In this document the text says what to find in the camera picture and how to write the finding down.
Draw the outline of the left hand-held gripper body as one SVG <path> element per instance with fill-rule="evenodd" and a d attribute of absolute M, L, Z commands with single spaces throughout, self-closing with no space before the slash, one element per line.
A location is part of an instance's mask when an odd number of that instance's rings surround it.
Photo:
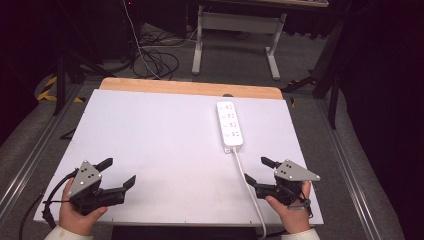
<path fill-rule="evenodd" d="M 101 172 L 94 168 L 95 165 L 84 160 L 77 170 L 71 188 L 68 192 L 70 203 L 81 215 L 88 215 L 100 207 L 123 204 L 127 189 L 123 186 L 112 189 L 102 189 Z"/>

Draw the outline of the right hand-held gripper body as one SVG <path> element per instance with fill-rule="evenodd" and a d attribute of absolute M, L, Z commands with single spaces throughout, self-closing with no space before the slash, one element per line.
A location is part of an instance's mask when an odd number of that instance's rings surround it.
<path fill-rule="evenodd" d="M 302 206 L 309 206 L 311 201 L 304 195 L 302 184 L 304 181 L 320 181 L 321 177 L 298 165 L 291 160 L 285 160 L 274 170 L 274 185 L 260 184 L 254 188 L 258 199 L 272 196 L 285 206 L 293 206 L 299 201 Z"/>

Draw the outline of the person's right hand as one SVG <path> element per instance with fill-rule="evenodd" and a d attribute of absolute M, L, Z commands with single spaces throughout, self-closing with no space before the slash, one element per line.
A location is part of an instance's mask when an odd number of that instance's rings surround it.
<path fill-rule="evenodd" d="M 279 215 L 283 227 L 289 234 L 298 234 L 311 229 L 307 209 L 291 210 L 272 196 L 267 196 L 265 200 Z"/>

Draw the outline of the person's left hand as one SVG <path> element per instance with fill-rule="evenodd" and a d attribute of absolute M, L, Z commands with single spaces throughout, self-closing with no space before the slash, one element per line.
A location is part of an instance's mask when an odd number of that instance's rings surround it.
<path fill-rule="evenodd" d="M 108 211 L 107 207 L 100 207 L 88 215 L 81 215 L 69 202 L 68 192 L 73 183 L 71 178 L 65 185 L 62 194 L 62 203 L 59 210 L 59 226 L 71 233 L 90 236 L 96 222 Z"/>

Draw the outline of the white board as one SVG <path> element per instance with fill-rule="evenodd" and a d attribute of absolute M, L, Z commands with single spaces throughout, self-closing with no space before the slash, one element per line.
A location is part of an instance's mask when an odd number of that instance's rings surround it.
<path fill-rule="evenodd" d="M 252 201 L 241 175 L 271 184 L 262 157 L 305 163 L 283 100 L 236 98 L 244 139 L 236 153 L 223 150 L 215 96 L 96 90 L 47 190 L 83 161 L 111 158 L 102 187 L 135 185 L 102 222 L 113 225 L 277 225 L 279 216 Z"/>

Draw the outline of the person's right white sleeve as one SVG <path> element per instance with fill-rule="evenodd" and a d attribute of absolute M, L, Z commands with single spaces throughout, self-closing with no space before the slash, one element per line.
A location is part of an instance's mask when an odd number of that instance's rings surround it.
<path fill-rule="evenodd" d="M 309 229 L 300 233 L 282 235 L 281 240 L 320 240 L 315 229 Z"/>

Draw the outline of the person's white sleeve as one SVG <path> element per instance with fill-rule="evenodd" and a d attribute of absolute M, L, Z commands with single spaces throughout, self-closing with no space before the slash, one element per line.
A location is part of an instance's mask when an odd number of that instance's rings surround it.
<path fill-rule="evenodd" d="M 315 229 L 309 229 L 300 233 L 282 235 L 281 240 L 320 240 Z"/>
<path fill-rule="evenodd" d="M 82 236 L 56 226 L 44 240 L 93 240 L 93 236 Z"/>

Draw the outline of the person's left white sleeve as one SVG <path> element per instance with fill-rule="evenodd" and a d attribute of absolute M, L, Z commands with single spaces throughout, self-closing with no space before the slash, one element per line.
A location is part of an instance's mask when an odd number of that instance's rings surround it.
<path fill-rule="evenodd" d="M 93 240 L 93 236 L 82 236 L 56 226 L 44 240 Z"/>

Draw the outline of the white power strip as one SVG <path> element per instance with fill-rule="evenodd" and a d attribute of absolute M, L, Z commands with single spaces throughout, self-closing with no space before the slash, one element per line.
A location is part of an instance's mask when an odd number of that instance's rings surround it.
<path fill-rule="evenodd" d="M 240 149 L 244 143 L 235 105 L 230 101 L 216 104 L 217 117 L 225 153 Z"/>

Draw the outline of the black metal stand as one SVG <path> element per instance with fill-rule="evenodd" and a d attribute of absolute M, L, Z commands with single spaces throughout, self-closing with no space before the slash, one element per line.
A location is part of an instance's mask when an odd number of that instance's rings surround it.
<path fill-rule="evenodd" d="M 292 81 L 287 87 L 282 89 L 283 93 L 290 93 L 315 82 L 316 85 L 312 91 L 312 96 L 316 99 L 323 99 L 328 91 L 331 91 L 327 119 L 332 129 L 336 128 L 336 108 L 340 86 L 336 70 L 335 52 L 339 45 L 344 23 L 344 20 L 336 22 L 310 75 L 298 82 Z"/>
<path fill-rule="evenodd" d="M 81 54 L 70 51 L 61 53 L 57 58 L 57 100 L 55 111 L 53 113 L 54 116 L 57 116 L 62 111 L 66 103 L 66 77 L 69 77 L 72 84 L 82 84 L 85 81 L 86 77 L 83 73 L 82 65 L 85 65 L 97 75 L 103 77 L 113 77 L 112 73 L 96 65 L 94 62 L 88 60 Z"/>

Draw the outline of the yellow black floor tape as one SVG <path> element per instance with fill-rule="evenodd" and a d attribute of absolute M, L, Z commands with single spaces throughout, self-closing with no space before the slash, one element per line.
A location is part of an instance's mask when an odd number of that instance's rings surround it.
<path fill-rule="evenodd" d="M 52 101 L 52 102 L 56 102 L 57 101 L 57 97 L 55 95 L 51 95 L 50 91 L 53 89 L 54 84 L 57 81 L 57 77 L 56 76 L 52 76 L 44 85 L 41 93 L 38 95 L 37 100 L 38 101 Z"/>

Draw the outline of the wooden table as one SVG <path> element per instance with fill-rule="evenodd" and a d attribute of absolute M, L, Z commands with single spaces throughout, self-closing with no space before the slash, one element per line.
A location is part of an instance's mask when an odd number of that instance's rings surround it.
<path fill-rule="evenodd" d="M 239 98 L 283 99 L 283 94 L 275 87 L 112 77 L 103 79 L 100 84 L 100 89 L 131 92 L 232 96 Z"/>

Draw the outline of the dark curtain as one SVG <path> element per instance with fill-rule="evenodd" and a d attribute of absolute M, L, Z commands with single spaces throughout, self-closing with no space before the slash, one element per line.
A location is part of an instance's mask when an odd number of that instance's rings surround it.
<path fill-rule="evenodd" d="M 424 0 L 372 2 L 346 22 L 340 80 L 363 150 L 406 240 L 424 240 Z"/>

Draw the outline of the aluminium floor rail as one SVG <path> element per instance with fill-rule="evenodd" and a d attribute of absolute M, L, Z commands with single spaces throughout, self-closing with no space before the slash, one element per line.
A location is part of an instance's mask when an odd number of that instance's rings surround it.
<path fill-rule="evenodd" d="M 336 151 L 339 169 L 348 188 L 350 197 L 359 216 L 367 240 L 382 240 L 380 231 L 377 229 L 374 218 L 368 207 L 367 199 L 364 195 L 363 189 L 358 183 L 357 178 L 350 166 L 338 132 L 336 129 L 333 129 L 332 125 L 330 124 L 326 104 L 323 100 L 316 100 L 316 105 L 326 125 L 326 130 L 329 133 L 333 148 Z"/>
<path fill-rule="evenodd" d="M 41 101 L 0 147 L 0 224 L 12 212 L 82 88 L 80 84 L 67 88 L 58 114 L 55 102 Z"/>

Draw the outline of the white metal desk frame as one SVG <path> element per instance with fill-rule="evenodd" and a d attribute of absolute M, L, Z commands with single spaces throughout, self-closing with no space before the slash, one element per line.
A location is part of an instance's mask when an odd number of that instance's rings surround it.
<path fill-rule="evenodd" d="M 275 59 L 275 51 L 286 22 L 286 17 L 287 15 L 285 13 L 282 13 L 278 18 L 213 13 L 206 11 L 205 7 L 200 5 L 197 11 L 196 45 L 194 49 L 192 73 L 194 75 L 200 73 L 203 48 L 202 31 L 204 29 L 240 31 L 273 35 L 271 44 L 267 46 L 264 51 L 272 78 L 278 81 L 280 79 L 280 72 Z"/>

